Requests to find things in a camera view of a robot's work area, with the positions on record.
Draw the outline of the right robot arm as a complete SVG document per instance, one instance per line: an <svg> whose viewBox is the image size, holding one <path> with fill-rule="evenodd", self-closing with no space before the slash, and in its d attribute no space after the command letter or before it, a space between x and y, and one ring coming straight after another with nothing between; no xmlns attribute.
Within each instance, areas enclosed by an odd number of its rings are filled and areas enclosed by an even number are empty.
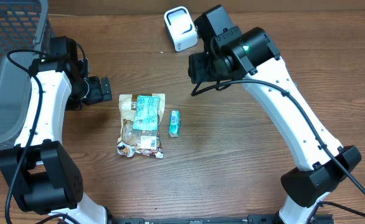
<svg viewBox="0 0 365 224"><path fill-rule="evenodd" d="M254 27L242 32L220 5L202 13L194 25L204 50L189 57L193 94L203 92L203 82L216 90L241 84L262 105L295 163L282 175L287 199L274 222L313 223L326 196L349 178L361 161L359 150L342 145L322 125L265 30Z"/></svg>

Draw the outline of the green Kleenex tissue pack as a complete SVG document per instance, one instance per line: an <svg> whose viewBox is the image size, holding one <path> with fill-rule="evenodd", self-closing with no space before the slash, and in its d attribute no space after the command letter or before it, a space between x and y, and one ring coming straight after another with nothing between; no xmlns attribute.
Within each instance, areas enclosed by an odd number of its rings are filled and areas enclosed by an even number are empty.
<svg viewBox="0 0 365 224"><path fill-rule="evenodd" d="M177 138L180 135L181 129L181 115L178 110L172 110L169 122L169 135Z"/></svg>

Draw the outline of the green wet wipes pack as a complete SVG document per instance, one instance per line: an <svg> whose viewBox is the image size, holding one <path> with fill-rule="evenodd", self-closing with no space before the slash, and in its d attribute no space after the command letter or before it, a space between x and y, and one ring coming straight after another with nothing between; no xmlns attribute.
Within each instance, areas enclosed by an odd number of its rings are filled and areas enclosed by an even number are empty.
<svg viewBox="0 0 365 224"><path fill-rule="evenodd" d="M158 96L139 95L137 97L133 129L141 131L157 130L159 103L160 97Z"/></svg>

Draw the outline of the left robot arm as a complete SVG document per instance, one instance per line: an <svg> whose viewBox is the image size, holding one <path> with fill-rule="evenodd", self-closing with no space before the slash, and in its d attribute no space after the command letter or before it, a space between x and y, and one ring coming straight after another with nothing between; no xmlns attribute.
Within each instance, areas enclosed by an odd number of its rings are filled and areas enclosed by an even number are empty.
<svg viewBox="0 0 365 224"><path fill-rule="evenodd" d="M110 101L107 78L89 76L82 46L66 36L53 37L48 53L38 52L25 71L31 79L26 118L14 147L0 151L0 170L6 180L4 216L11 222L11 200L23 212L45 215L41 222L61 218L65 223L114 223L110 211L83 190L77 165L64 149L62 128L67 110Z"/></svg>

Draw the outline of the colourful snack packet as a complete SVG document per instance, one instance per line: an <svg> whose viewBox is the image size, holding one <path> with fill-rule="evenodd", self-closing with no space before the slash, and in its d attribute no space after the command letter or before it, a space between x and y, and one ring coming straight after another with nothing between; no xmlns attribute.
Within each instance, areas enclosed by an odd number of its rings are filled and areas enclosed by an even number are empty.
<svg viewBox="0 0 365 224"><path fill-rule="evenodd" d="M126 157L134 157L136 155L149 156L156 159L162 159L164 157L161 149L141 149L136 146L130 146L125 144L117 145L118 153Z"/></svg>

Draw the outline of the brown Pantree bag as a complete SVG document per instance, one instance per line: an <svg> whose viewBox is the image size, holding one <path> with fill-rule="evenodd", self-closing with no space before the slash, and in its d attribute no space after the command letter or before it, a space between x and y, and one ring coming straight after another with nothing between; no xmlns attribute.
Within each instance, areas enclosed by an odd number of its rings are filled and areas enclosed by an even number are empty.
<svg viewBox="0 0 365 224"><path fill-rule="evenodd" d="M136 115L137 97L139 95L160 97L158 111L158 129L155 131L141 131L133 129L133 122ZM164 93L120 95L119 110L121 119L121 131L117 145L125 144L130 146L136 146L141 149L161 149L163 151L159 136L159 125L163 118L165 101L166 96Z"/></svg>

